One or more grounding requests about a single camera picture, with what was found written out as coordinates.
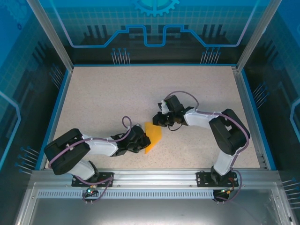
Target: blue printed graphic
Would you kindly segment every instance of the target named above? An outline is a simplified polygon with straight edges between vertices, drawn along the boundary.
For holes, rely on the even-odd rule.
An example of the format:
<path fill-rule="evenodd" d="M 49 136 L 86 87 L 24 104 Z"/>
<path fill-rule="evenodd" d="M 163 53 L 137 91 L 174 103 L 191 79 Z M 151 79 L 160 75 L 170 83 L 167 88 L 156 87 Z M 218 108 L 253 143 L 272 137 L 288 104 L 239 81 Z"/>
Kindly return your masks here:
<path fill-rule="evenodd" d="M 26 0 L 0 0 L 0 8 L 5 7 L 10 15 L 20 23 L 27 16 Z"/>
<path fill-rule="evenodd" d="M 253 7 L 183 7 L 178 1 L 134 0 L 135 7 L 63 8 L 50 0 L 53 10 L 47 12 L 57 20 L 63 42 L 73 48 L 106 48 L 115 38 L 128 37 L 119 34 L 129 34 L 132 42 L 143 36 L 146 47 L 163 47 L 170 36 L 177 42 L 195 38 L 204 47 L 237 47 L 253 33 L 264 11 L 261 1 Z"/>
<path fill-rule="evenodd" d="M 147 16 L 162 16 L 164 13 L 169 13 L 170 9 L 175 9 L 175 4 L 178 4 L 179 0 L 133 0 L 133 3 L 135 9 L 146 13 Z"/>

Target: beige work surface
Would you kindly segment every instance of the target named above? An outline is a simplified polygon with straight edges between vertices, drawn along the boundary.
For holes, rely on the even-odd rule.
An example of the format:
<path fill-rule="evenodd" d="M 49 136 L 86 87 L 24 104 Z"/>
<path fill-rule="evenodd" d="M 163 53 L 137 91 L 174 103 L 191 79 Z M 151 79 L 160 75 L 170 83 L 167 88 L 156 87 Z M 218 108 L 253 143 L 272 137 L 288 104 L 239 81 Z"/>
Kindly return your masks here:
<path fill-rule="evenodd" d="M 75 67 L 55 138 L 72 128 L 94 137 L 124 133 L 124 115 L 144 128 L 159 111 L 158 102 L 174 90 L 193 94 L 202 111 L 231 108 L 248 126 L 231 67 Z M 185 107 L 195 106 L 190 96 L 180 93 L 177 97 Z M 219 151 L 210 129 L 182 126 L 171 132 L 165 127 L 162 140 L 148 154 L 142 150 L 119 157 L 92 155 L 84 159 L 97 168 L 210 168 Z M 259 167 L 252 140 L 235 167 Z"/>

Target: wire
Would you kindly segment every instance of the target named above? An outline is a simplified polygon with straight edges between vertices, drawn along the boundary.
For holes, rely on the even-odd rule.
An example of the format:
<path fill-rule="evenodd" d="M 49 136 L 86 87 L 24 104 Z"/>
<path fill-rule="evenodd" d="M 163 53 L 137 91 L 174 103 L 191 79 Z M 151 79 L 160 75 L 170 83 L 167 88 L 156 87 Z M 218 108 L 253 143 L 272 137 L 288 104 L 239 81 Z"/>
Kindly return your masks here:
<path fill-rule="evenodd" d="M 182 124 L 180 125 L 180 127 L 176 128 L 176 129 L 174 129 L 174 130 L 171 130 L 171 129 L 170 129 L 170 125 L 168 125 L 168 128 L 169 128 L 169 130 L 171 130 L 171 131 L 179 130 L 181 127 L 182 127 Z"/>
<path fill-rule="evenodd" d="M 123 140 L 129 135 L 129 133 L 130 133 L 130 131 L 131 131 L 131 127 L 132 127 L 132 121 L 131 121 L 131 119 L 130 119 L 128 116 L 124 116 L 124 117 L 122 118 L 122 124 L 123 124 L 123 126 L 125 126 L 125 124 L 124 124 L 124 119 L 125 119 L 125 118 L 127 118 L 127 119 L 129 120 L 130 125 L 129 125 L 129 130 L 127 131 L 127 133 L 126 133 L 122 138 L 120 138 L 120 139 L 118 139 L 118 140 L 109 140 L 109 139 L 101 138 L 101 137 L 91 137 L 91 138 L 86 138 L 86 139 L 77 141 L 77 142 L 71 144 L 69 147 L 65 148 L 63 151 L 61 151 L 61 152 L 60 152 L 59 154 L 57 154 L 53 159 L 51 159 L 51 161 L 50 161 L 49 164 L 48 164 L 48 168 L 51 169 L 52 163 L 53 163 L 55 160 L 57 160 L 60 156 L 62 156 L 66 151 L 69 151 L 71 148 L 73 148 L 73 147 L 75 147 L 75 146 L 77 146 L 77 145 L 79 145 L 79 144 L 81 144 L 81 143 L 83 143 L 83 142 L 88 142 L 88 141 L 91 141 L 91 140 L 100 140 L 100 141 L 105 141 L 105 142 L 120 142 L 120 141 L 123 141 Z"/>
<path fill-rule="evenodd" d="M 170 94 L 168 94 L 168 95 L 165 97 L 165 99 L 168 98 L 169 96 L 171 96 L 171 95 L 174 94 L 174 93 L 184 93 L 184 94 L 187 94 L 187 95 L 189 95 L 190 97 L 192 97 L 192 98 L 196 101 L 196 103 L 197 103 L 197 105 L 196 105 L 196 110 L 197 110 L 197 108 L 198 108 L 198 106 L 199 106 L 199 101 L 198 101 L 198 99 L 196 99 L 196 97 L 195 97 L 194 95 L 192 95 L 192 94 L 190 94 L 190 93 L 188 93 L 188 92 L 186 92 L 186 91 L 183 91 L 183 90 L 172 91 Z"/>
<path fill-rule="evenodd" d="M 95 199 L 94 201 L 91 201 L 90 203 L 93 204 L 94 202 L 99 201 L 99 200 L 103 197 L 103 195 L 104 195 L 105 192 L 107 191 L 109 185 L 110 185 L 111 182 L 113 181 L 113 177 L 110 177 L 110 178 L 108 178 L 108 179 L 106 179 L 106 180 L 101 181 L 102 183 L 104 183 L 104 182 L 106 182 L 106 181 L 108 181 L 108 180 L 109 180 L 109 182 L 107 183 L 107 185 L 106 185 L 104 191 L 101 193 L 101 195 L 99 196 L 99 198 Z M 87 202 L 87 201 L 86 201 L 86 198 L 85 198 L 85 194 L 86 194 L 86 192 L 84 192 L 84 193 L 82 194 L 82 200 L 84 200 L 85 202 Z"/>

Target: metal frame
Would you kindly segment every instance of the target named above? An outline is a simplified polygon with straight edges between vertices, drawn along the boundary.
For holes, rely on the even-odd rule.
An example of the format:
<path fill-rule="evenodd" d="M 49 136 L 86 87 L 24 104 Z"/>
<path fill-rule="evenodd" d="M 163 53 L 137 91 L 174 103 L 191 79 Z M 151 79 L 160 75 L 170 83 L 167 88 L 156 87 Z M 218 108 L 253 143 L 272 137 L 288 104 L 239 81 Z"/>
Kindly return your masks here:
<path fill-rule="evenodd" d="M 73 63 L 65 47 L 60 41 L 60 38 L 58 37 L 41 3 L 38 0 L 27 0 L 27 2 L 30 5 L 34 15 L 37 17 L 37 20 L 43 27 L 46 35 L 51 41 L 53 47 L 55 48 L 57 54 L 59 55 L 60 59 L 64 63 L 65 67 L 67 68 L 68 71 L 72 72 L 74 67 Z"/>
<path fill-rule="evenodd" d="M 236 81 L 236 85 L 238 87 L 240 99 L 242 101 L 242 105 L 248 122 L 251 138 L 253 140 L 259 165 L 261 168 L 271 170 L 274 166 L 270 164 L 270 161 L 273 159 L 268 159 L 266 147 L 263 142 L 262 134 L 259 129 L 258 122 L 255 118 L 255 113 L 253 110 L 253 107 L 255 106 L 251 105 L 250 96 L 247 92 L 246 84 L 241 72 L 238 72 L 235 67 L 232 67 L 232 71 Z"/>
<path fill-rule="evenodd" d="M 199 170 L 101 170 L 101 172 L 113 172 L 114 183 L 111 191 L 120 193 L 141 190 L 168 190 L 175 192 L 190 192 L 190 191 L 205 191 L 215 188 L 202 187 L 198 188 L 196 184 L 195 173 L 208 169 Z M 240 170 L 243 183 L 242 190 L 246 189 L 268 189 L 271 190 L 276 205 L 279 219 L 283 225 L 290 224 L 289 214 L 284 203 L 284 189 L 278 171 L 256 170 L 256 169 L 241 169 Z M 84 190 L 81 187 L 71 187 L 72 176 L 65 174 L 55 176 L 51 170 L 33 171 L 27 192 L 22 203 L 16 225 L 30 224 L 32 213 L 39 196 L 39 191 L 59 191 L 59 192 L 74 192 L 74 190 Z M 61 196 L 53 196 L 48 198 L 65 198 Z"/>
<path fill-rule="evenodd" d="M 256 29 L 254 30 L 245 50 L 243 51 L 238 63 L 237 63 L 237 71 L 241 72 L 244 68 L 246 62 L 250 58 L 253 50 L 255 49 L 258 41 L 262 37 L 263 33 L 267 29 L 273 15 L 276 13 L 280 3 L 282 0 L 270 0 L 266 10 L 264 11 Z"/>

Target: purple cable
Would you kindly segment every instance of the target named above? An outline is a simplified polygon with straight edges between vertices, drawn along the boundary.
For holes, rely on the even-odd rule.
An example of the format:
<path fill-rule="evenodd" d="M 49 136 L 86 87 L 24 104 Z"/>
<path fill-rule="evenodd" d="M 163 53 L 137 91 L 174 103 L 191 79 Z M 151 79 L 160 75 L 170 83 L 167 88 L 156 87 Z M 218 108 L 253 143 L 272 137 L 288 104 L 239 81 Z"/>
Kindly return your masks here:
<path fill-rule="evenodd" d="M 73 148 L 74 146 L 77 146 L 77 145 L 79 145 L 79 144 L 81 144 L 81 143 L 83 143 L 83 142 L 88 142 L 88 141 L 91 141 L 91 140 L 100 140 L 100 141 L 105 141 L 105 142 L 120 142 L 120 141 L 124 140 L 124 139 L 129 135 L 129 133 L 130 133 L 130 131 L 131 131 L 131 127 L 132 127 L 132 121 L 131 121 L 131 119 L 130 119 L 128 116 L 124 116 L 124 117 L 122 118 L 122 123 L 123 123 L 123 125 L 125 126 L 125 124 L 124 124 L 124 119 L 125 119 L 125 118 L 127 118 L 127 119 L 129 120 L 130 125 L 129 125 L 129 130 L 127 131 L 127 133 L 126 133 L 122 138 L 120 138 L 120 139 L 118 139 L 118 140 L 108 140 L 108 139 L 106 139 L 106 138 L 101 138 L 101 137 L 91 137 L 91 138 L 86 138 L 86 139 L 80 140 L 80 141 L 78 141 L 78 142 L 75 142 L 74 144 L 71 144 L 69 147 L 65 148 L 63 151 L 61 151 L 59 154 L 57 154 L 57 156 L 55 156 L 55 157 L 49 162 L 48 168 L 51 169 L 52 163 L 53 163 L 56 159 L 58 159 L 60 156 L 62 156 L 66 151 L 69 151 L 69 150 L 70 150 L 71 148 Z"/>
<path fill-rule="evenodd" d="M 226 116 L 226 115 L 224 115 L 224 114 L 221 114 L 221 113 L 218 113 L 218 112 L 202 112 L 202 111 L 199 111 L 199 110 L 197 110 L 197 109 L 196 109 L 196 112 L 201 113 L 201 114 L 205 114 L 205 115 L 217 115 L 217 116 L 222 116 L 222 117 L 224 117 L 224 118 L 230 120 L 232 123 L 234 123 L 234 124 L 235 124 L 235 125 L 243 132 L 243 134 L 244 134 L 244 136 L 245 136 L 245 138 L 246 138 L 246 144 L 244 145 L 244 147 L 243 147 L 241 150 L 239 150 L 239 151 L 236 152 L 236 155 L 234 156 L 233 161 L 232 161 L 231 164 L 230 164 L 230 169 L 232 170 L 233 165 L 234 165 L 234 163 L 235 163 L 237 157 L 239 156 L 239 154 L 249 146 L 249 137 L 248 137 L 248 135 L 247 135 L 247 132 L 245 131 L 245 129 L 244 129 L 237 121 L 235 121 L 235 120 L 232 119 L 231 117 Z"/>
<path fill-rule="evenodd" d="M 196 110 L 197 110 L 197 108 L 198 108 L 198 106 L 199 106 L 199 101 L 198 101 L 198 99 L 196 99 L 196 97 L 195 97 L 194 95 L 192 95 L 192 94 L 190 94 L 190 93 L 188 93 L 188 92 L 186 92 L 186 91 L 183 91 L 183 90 L 172 91 L 170 94 L 168 94 L 168 95 L 165 97 L 165 99 L 166 99 L 167 97 L 171 96 L 171 95 L 174 94 L 174 93 L 184 93 L 184 94 L 187 94 L 187 95 L 189 95 L 190 97 L 192 97 L 192 98 L 196 101 L 196 103 L 197 103 L 197 105 L 196 105 Z"/>
<path fill-rule="evenodd" d="M 169 97 L 170 95 L 174 94 L 174 93 L 184 93 L 184 94 L 187 94 L 187 95 L 191 96 L 191 97 L 196 101 L 196 103 L 197 103 L 197 105 L 196 105 L 196 107 L 195 107 L 197 113 L 201 113 L 201 114 L 205 114 L 205 115 L 217 115 L 217 116 L 222 116 L 222 117 L 226 118 L 227 120 L 230 120 L 232 123 L 234 123 L 234 124 L 235 124 L 235 125 L 243 132 L 243 134 L 244 134 L 244 136 L 245 136 L 245 138 L 246 138 L 246 144 L 245 144 L 245 146 L 244 146 L 241 150 L 239 150 L 239 151 L 236 152 L 236 155 L 234 156 L 233 161 L 232 161 L 231 164 L 230 164 L 230 170 L 232 170 L 232 169 L 233 169 L 233 165 L 234 165 L 234 163 L 235 163 L 235 161 L 236 161 L 238 155 L 239 155 L 243 150 L 245 150 L 245 149 L 249 146 L 249 137 L 248 137 L 247 132 L 245 131 L 245 129 L 244 129 L 237 121 L 235 121 L 235 120 L 232 119 L 231 117 L 226 116 L 226 115 L 224 115 L 224 114 L 221 114 L 221 113 L 218 113 L 218 112 L 202 112 L 202 111 L 199 111 L 199 110 L 198 110 L 198 106 L 199 106 L 199 101 L 198 101 L 198 99 L 196 99 L 196 97 L 195 97 L 194 95 L 192 95 L 192 94 L 190 94 L 190 93 L 188 93 L 188 92 L 186 92 L 186 91 L 183 91 L 183 90 L 172 91 L 170 94 L 168 94 L 168 95 L 165 97 L 165 99 L 166 99 L 167 97 Z"/>

